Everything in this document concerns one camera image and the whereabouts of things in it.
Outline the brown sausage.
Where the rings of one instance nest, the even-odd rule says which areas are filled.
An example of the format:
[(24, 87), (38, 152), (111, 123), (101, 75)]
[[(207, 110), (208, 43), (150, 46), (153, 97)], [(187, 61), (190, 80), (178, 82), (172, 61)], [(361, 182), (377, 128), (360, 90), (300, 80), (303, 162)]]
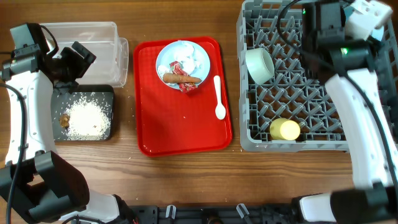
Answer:
[(200, 83), (201, 79), (186, 75), (165, 73), (163, 75), (163, 81), (165, 83)]

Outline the red snack wrapper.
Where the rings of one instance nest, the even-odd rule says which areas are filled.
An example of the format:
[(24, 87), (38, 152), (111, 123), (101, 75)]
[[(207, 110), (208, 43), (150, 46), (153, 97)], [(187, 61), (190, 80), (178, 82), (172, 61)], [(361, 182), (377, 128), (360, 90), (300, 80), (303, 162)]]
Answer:
[[(178, 61), (174, 61), (172, 63), (170, 63), (170, 68), (172, 69), (172, 73), (177, 74), (177, 75), (182, 75), (184, 77), (190, 77), (191, 76), (185, 72), (182, 69), (182, 64)], [(192, 91), (194, 89), (197, 88), (197, 85), (195, 83), (178, 83), (178, 87), (180, 89), (181, 92), (183, 93), (188, 93), (189, 91)]]

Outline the light blue plate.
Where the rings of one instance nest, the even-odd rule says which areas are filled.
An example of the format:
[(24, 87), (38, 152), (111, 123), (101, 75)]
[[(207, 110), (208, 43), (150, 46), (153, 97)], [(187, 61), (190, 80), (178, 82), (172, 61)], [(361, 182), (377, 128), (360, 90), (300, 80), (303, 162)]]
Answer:
[[(187, 40), (178, 40), (166, 45), (160, 51), (155, 69), (159, 79), (165, 85), (186, 93), (195, 90), (206, 80), (210, 73), (210, 58), (200, 45)], [(164, 76), (167, 73), (198, 78), (200, 81), (196, 83), (166, 82)]]

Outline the white plastic spoon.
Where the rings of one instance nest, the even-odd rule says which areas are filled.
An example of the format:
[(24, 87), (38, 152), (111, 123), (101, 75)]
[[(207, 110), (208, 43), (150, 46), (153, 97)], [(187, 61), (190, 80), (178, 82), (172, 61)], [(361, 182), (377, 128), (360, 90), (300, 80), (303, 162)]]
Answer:
[(215, 108), (215, 115), (218, 119), (222, 120), (226, 116), (226, 108), (222, 104), (222, 99), (221, 99), (221, 78), (218, 75), (215, 75), (213, 78), (213, 83), (215, 87), (215, 93), (216, 93), (216, 108)]

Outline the green bowl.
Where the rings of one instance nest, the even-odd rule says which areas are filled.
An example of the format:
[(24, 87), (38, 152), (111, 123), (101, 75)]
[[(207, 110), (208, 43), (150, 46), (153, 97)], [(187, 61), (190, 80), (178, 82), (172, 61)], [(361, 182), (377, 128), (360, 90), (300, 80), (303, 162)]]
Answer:
[(247, 50), (245, 62), (251, 78), (257, 85), (263, 85), (275, 75), (271, 55), (264, 48)]

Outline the yellow plastic cup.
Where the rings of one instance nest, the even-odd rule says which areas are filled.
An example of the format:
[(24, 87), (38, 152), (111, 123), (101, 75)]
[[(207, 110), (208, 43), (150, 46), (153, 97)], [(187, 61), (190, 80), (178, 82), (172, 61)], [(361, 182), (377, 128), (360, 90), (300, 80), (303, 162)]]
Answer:
[(275, 140), (296, 140), (300, 135), (300, 126), (293, 120), (277, 118), (271, 122), (270, 134)]

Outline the light blue bowl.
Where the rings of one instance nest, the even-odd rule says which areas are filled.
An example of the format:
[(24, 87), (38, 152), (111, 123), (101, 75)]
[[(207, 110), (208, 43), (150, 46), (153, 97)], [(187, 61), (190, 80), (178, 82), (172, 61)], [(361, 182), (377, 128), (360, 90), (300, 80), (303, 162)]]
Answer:
[[(354, 13), (354, 8), (351, 7), (351, 6), (345, 6), (345, 7), (343, 8), (343, 10), (344, 10), (344, 13), (345, 13), (345, 18), (346, 18), (346, 20), (345, 20), (345, 32), (346, 32), (346, 35), (347, 35), (349, 38), (353, 39), (353, 36), (352, 36), (350, 33), (347, 33), (347, 31), (348, 31), (348, 30), (347, 30), (347, 24), (348, 24), (348, 21), (349, 21), (350, 16)], [(382, 26), (382, 27), (379, 28), (379, 29), (373, 29), (373, 31), (372, 31), (371, 34), (370, 34), (370, 36), (371, 36), (372, 38), (374, 38), (374, 39), (376, 39), (376, 40), (378, 40), (378, 41), (381, 41), (381, 40), (382, 40), (383, 35), (384, 35), (384, 26)]]

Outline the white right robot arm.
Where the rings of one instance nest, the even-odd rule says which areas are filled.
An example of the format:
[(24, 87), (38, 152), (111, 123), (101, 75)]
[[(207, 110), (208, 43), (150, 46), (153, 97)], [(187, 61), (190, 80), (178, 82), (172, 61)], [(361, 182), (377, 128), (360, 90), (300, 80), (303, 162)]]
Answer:
[(372, 32), (392, 8), (380, 1), (306, 3), (302, 60), (324, 84), (348, 142), (354, 188), (303, 197), (308, 222), (372, 223), (397, 218), (397, 148), (381, 105)]

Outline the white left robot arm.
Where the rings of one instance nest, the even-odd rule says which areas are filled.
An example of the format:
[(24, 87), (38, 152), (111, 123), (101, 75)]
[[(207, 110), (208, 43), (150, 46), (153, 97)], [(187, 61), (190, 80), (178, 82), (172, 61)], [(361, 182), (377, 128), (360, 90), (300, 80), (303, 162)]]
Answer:
[(13, 27), (11, 35), (15, 48), (1, 65), (11, 109), (10, 145), (1, 169), (6, 222), (16, 212), (27, 223), (139, 223), (119, 196), (90, 190), (83, 174), (55, 149), (54, 84), (75, 83), (95, 55), (78, 42), (50, 49), (50, 31), (37, 23)]

